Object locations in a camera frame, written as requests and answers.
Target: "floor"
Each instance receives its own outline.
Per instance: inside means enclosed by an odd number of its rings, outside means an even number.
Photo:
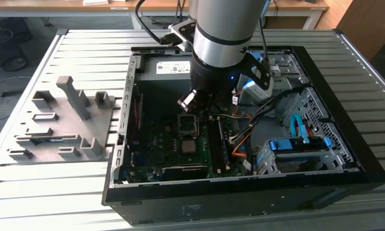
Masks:
[[[172,21],[172,17],[144,18],[150,28],[163,29]],[[34,38],[20,46],[28,57],[28,66],[16,72],[4,72],[0,68],[0,80],[10,77],[31,77],[42,61],[43,55],[52,42],[58,29],[132,29],[130,17],[52,17],[51,26],[44,26],[40,18],[26,18]],[[385,46],[372,60],[375,68],[385,78]],[[0,83],[0,91],[6,98],[0,100],[0,118],[8,116],[15,108],[19,97],[28,84],[28,78],[16,78]],[[0,131],[7,119],[0,120]]]

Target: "aluminum profile table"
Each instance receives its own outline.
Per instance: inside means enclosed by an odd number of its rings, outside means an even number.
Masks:
[[[156,31],[163,36],[166,31]],[[343,34],[334,31],[267,30],[268,45],[306,46],[385,169],[385,81]],[[262,44],[256,34],[252,45]],[[0,230],[119,230],[132,228],[102,205],[107,160],[18,164],[6,154],[35,89],[75,78],[87,95],[116,96],[108,144],[116,140],[131,47],[156,46],[139,30],[71,30],[56,35],[0,134]],[[142,230],[375,230],[385,229],[385,185],[352,195],[322,210],[254,217],[146,224]]]

